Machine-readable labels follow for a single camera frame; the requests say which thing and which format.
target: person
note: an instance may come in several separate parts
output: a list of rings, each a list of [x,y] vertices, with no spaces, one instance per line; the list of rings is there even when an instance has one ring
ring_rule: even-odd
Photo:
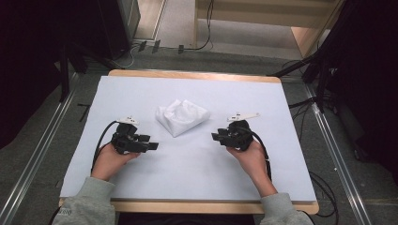
[[[295,210],[289,194],[278,193],[272,185],[267,175],[264,151],[259,142],[252,141],[246,151],[231,147],[226,147],[226,150],[251,177],[261,196],[265,211],[261,225],[313,224],[307,214]],[[65,199],[53,224],[115,224],[115,209],[110,205],[110,195],[115,185],[108,181],[123,165],[139,156],[137,153],[119,155],[111,143],[105,145],[99,153],[91,176],[85,179],[76,196]]]

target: handheld controller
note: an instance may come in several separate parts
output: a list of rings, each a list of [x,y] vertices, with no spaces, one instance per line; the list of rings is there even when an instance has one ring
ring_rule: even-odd
[[[241,151],[246,151],[253,141],[249,123],[246,120],[234,121],[228,128],[219,128],[218,134],[211,133],[214,141],[219,141],[221,145],[235,147]]]
[[[249,123],[246,120],[237,120],[229,124],[228,128],[219,128],[218,133],[211,133],[214,141],[220,142],[226,147],[234,147],[240,151],[246,151],[251,142],[254,140],[253,136],[260,142],[264,150],[264,157],[267,166],[267,173],[271,179],[271,167],[267,149],[261,141],[260,137],[250,130]]]
[[[111,143],[119,154],[125,152],[145,153],[147,150],[156,150],[157,142],[149,142],[150,136],[135,134],[137,127],[133,124],[120,123],[117,126]]]

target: hand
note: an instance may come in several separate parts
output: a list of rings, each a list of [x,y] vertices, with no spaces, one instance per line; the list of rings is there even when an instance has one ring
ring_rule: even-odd
[[[259,142],[252,141],[246,151],[233,147],[227,147],[226,150],[239,161],[242,169],[251,177],[261,197],[277,193],[267,175],[264,150]]]
[[[106,144],[99,153],[91,176],[109,181],[128,161],[140,156],[140,153],[120,155],[111,143]]]

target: metal frame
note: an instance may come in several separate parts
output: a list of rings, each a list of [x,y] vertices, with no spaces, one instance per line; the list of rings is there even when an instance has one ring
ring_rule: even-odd
[[[310,84],[306,84],[305,88],[309,98],[316,96],[316,93]],[[330,152],[330,156],[333,160],[334,165],[336,166],[337,173],[340,176],[340,180],[342,182],[347,198],[351,204],[354,215],[357,218],[358,224],[366,224],[366,225],[372,224],[369,215],[366,211],[365,205],[363,203],[362,197],[360,196],[360,193],[358,192],[355,182],[352,179],[352,176],[345,165],[343,156],[340,152],[336,140],[333,137],[333,134],[330,130],[325,115],[320,112],[316,104],[313,104],[313,111],[316,120],[318,122],[318,125],[321,129],[321,132],[325,138],[326,144]]]
[[[21,174],[14,188],[11,190],[6,201],[6,205],[0,213],[0,224],[11,224],[11,221],[14,219],[14,216],[17,213],[26,192],[29,189],[33,178],[35,177],[36,172],[38,171],[38,167],[40,166],[41,161],[44,159],[47,153],[51,141],[53,140],[54,134],[58,130],[58,127],[66,111],[68,110],[69,104],[73,99],[78,81],[79,76],[77,73],[74,73],[70,81],[72,87],[71,91],[66,96],[65,100],[58,104],[55,113],[50,120],[50,123],[44,130],[44,133],[41,136],[35,151],[33,152],[31,158],[29,159],[23,170],[23,173]]]

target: person's left hand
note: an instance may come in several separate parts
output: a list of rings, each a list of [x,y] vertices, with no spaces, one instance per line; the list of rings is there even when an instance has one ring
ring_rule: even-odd
[[[120,155],[111,143],[106,144],[99,153],[91,176],[109,181],[128,161],[140,156],[140,153]]]

